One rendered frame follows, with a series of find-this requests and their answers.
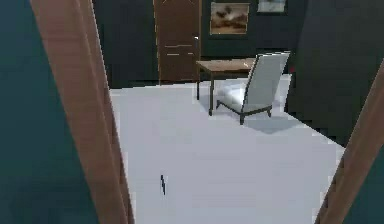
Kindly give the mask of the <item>brown wooden table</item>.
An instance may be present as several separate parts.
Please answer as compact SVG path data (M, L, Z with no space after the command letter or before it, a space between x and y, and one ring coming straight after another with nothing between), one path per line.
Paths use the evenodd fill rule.
M208 114L213 113L213 94L215 78L222 74L231 73L245 73L248 74L251 70L255 58L243 58L243 59L231 59L231 60L200 60L196 62L197 66L197 78L196 83L196 99L200 99L200 83L201 83L201 71L206 72L209 75L210 89L209 89L209 109Z

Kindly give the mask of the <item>brown wooden room door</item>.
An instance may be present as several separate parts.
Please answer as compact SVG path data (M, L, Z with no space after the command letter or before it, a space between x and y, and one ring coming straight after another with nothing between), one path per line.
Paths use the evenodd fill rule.
M161 84L194 81L200 47L200 0L154 0L159 81Z

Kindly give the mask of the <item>white upholstered chair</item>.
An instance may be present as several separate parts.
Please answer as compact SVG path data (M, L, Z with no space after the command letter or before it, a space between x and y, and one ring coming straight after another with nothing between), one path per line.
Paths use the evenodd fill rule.
M261 112L271 116L277 87L290 54L290 51L258 54L246 82L225 85L218 90L216 107L223 105L238 114L241 125L246 116Z

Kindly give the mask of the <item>brown framed landscape picture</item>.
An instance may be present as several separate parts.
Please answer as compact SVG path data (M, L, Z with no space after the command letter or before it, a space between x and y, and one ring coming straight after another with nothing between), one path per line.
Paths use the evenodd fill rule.
M212 2L211 35L244 35L247 33L249 3Z

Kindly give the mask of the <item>pale framed picture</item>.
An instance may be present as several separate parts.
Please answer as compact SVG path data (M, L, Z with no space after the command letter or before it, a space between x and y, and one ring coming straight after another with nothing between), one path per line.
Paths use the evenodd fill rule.
M259 0L258 11L262 13L282 13L287 0Z

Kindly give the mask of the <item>brown wooden door frame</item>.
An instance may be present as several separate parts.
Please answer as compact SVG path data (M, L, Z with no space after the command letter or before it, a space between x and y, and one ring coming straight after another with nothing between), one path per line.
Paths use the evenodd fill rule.
M29 0L99 224L135 224L91 0ZM384 224L384 59L314 224Z

